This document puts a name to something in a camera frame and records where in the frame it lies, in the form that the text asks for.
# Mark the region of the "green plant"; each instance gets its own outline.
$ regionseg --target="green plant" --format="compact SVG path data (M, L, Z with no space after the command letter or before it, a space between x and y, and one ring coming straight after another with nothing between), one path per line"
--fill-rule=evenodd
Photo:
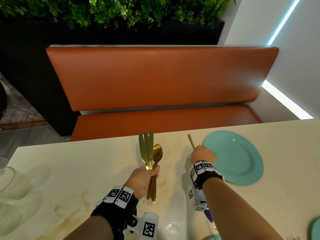
M0 0L0 12L18 20L64 21L70 27L158 26L163 20L212 23L236 0Z

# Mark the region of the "qr code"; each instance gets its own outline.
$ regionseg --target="qr code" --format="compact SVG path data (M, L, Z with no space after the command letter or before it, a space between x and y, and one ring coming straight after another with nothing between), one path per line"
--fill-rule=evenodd
M196 209L195 209L195 211L203 211L204 210L204 208L202 208L202 207L197 207Z
M116 197L119 191L119 189L112 189L106 197Z
M124 201L124 202L128 202L130 199L131 194L122 190L120 196L118 197L118 199Z
M156 227L155 224L149 223L149 222L145 222L142 235L150 237L150 238L153 238L153 235L155 233L155 227Z
M197 169L197 170L203 169L202 164L197 165L197 166L196 166L196 169Z
M212 168L213 166L210 163L203 163L206 168Z
M192 190L189 191L189 198L191 199L193 197Z
M195 170L194 170L194 168L192 168L192 170L191 170L191 177L193 177L194 174L195 174Z

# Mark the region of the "led light strip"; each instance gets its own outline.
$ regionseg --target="led light strip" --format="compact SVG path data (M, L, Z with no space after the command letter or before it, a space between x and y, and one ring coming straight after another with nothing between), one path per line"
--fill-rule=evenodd
M294 0L293 4L291 5L290 9L287 11L286 15L282 19L281 23L279 24L278 28L275 30L273 36L269 40L267 45L271 45L274 41L274 39L277 37L278 33L288 20L289 16L291 15L294 8L297 6L298 2L300 0ZM282 103L286 108L288 108L295 116L297 116L299 119L313 119L313 117L308 114L306 111L304 111L301 107L299 107L294 101L292 101L290 98L288 98L286 95L284 95L282 92L280 92L277 88L275 88L273 85L270 84L267 80L264 81L262 84L262 87L269 92L272 96L275 97L280 103Z

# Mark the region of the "wrist-mounted device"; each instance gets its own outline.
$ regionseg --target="wrist-mounted device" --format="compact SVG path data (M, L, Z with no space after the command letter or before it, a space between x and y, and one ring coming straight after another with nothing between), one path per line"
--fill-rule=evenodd
M198 190L202 190L203 183L209 178L219 178L225 182L224 176L208 161L197 161L190 168L190 177Z
M96 208L90 216L104 217L116 240L124 239L123 230L137 207L138 199L134 191L128 187L115 186L103 199L96 203Z

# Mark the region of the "gray floor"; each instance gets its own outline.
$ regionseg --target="gray floor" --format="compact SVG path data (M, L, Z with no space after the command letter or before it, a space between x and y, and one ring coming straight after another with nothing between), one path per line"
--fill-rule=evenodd
M0 156L11 158L15 150L22 146L43 145L66 142L51 126L0 132Z

